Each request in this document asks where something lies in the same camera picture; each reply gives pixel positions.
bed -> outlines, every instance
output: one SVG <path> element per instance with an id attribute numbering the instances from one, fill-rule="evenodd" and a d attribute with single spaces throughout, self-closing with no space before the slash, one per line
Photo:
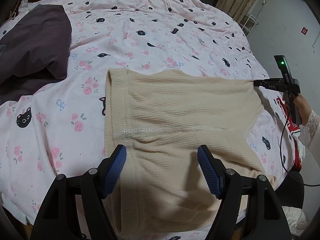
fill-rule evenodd
<path id="1" fill-rule="evenodd" d="M 0 38 L 38 4 L 63 5 L 72 39 L 64 81 L 0 106 L 2 206 L 24 224 L 34 223 L 57 174 L 82 175 L 105 158 L 108 69 L 129 68 L 146 75 L 180 69 L 192 76 L 268 78 L 239 25 L 199 0 L 23 0 L 19 15 L 0 27 Z M 286 120 L 282 96 L 264 88 L 257 92 L 265 109 L 246 141 L 279 186 L 286 175 L 279 150 Z M 21 129 L 17 116 L 28 111 L 32 120 Z M 282 153 L 287 169 L 296 159 L 295 151 L 294 139 L 285 132 Z M 205 236 L 207 231 L 185 232 L 185 236 L 200 239 L 201 232 Z"/>

white rack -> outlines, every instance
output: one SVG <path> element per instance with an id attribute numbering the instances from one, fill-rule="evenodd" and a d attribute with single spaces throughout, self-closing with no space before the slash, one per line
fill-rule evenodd
<path id="1" fill-rule="evenodd" d="M 245 22 L 245 24 L 241 24 L 239 23 L 240 27 L 242 30 L 245 30 L 247 33 L 244 33 L 246 36 L 249 36 L 250 32 L 253 30 L 253 28 L 256 26 L 256 25 L 259 25 L 258 23 L 258 20 L 256 17 L 254 17 L 252 14 L 246 14 L 244 16 L 244 18 L 247 18 L 247 21 Z M 253 24 L 252 27 L 247 27 L 247 23 L 250 22 L 251 25 Z"/>

black wire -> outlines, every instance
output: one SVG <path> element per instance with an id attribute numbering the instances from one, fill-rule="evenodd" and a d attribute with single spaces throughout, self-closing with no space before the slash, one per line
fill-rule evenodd
<path id="1" fill-rule="evenodd" d="M 292 176 L 292 175 L 287 171 L 287 169 L 286 169 L 285 166 L 284 166 L 283 159 L 282 159 L 282 152 L 281 152 L 282 137 L 283 137 L 283 133 L 284 133 L 285 127 L 287 126 L 287 122 L 288 122 L 288 120 L 289 120 L 289 116 L 290 116 L 292 107 L 294 107 L 294 103 L 292 103 L 292 104 L 290 105 L 289 111 L 287 112 L 287 120 L 285 121 L 283 130 L 282 130 L 282 134 L 281 134 L 281 138 L 280 138 L 280 159 L 281 159 L 282 167 L 284 168 L 284 170 L 285 170 L 285 172 L 287 173 L 287 175 L 289 175 L 292 179 L 294 179 L 294 180 L 295 180 L 296 182 L 298 182 L 299 184 L 304 185 L 304 186 L 307 186 L 307 187 L 319 187 L 320 184 L 310 185 L 310 184 L 305 184 L 305 183 L 302 183 L 302 182 L 298 181 L 294 176 Z"/>

white lace sleeve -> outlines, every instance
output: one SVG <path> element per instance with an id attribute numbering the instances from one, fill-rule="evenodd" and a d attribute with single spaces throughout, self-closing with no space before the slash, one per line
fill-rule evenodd
<path id="1" fill-rule="evenodd" d="M 301 133 L 299 136 L 299 140 L 307 148 L 309 148 L 313 137 L 315 136 L 319 123 L 320 116 L 316 115 L 316 113 L 312 110 L 312 113 L 308 119 L 308 123 L 305 126 L 300 126 Z"/>

beige knit garment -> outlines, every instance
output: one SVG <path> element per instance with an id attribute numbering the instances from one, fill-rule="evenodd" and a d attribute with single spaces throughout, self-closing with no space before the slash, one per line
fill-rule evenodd
<path id="1" fill-rule="evenodd" d="M 262 110 L 249 80 L 192 77 L 179 70 L 150 76 L 110 69 L 105 147 L 125 145 L 127 160 L 106 209 L 118 236 L 182 232 L 212 224 L 220 201 L 197 161 L 206 144 L 225 167 L 265 173 L 246 143 Z M 269 178 L 273 186 L 276 178 Z M 246 208 L 243 198 L 241 210 Z"/>

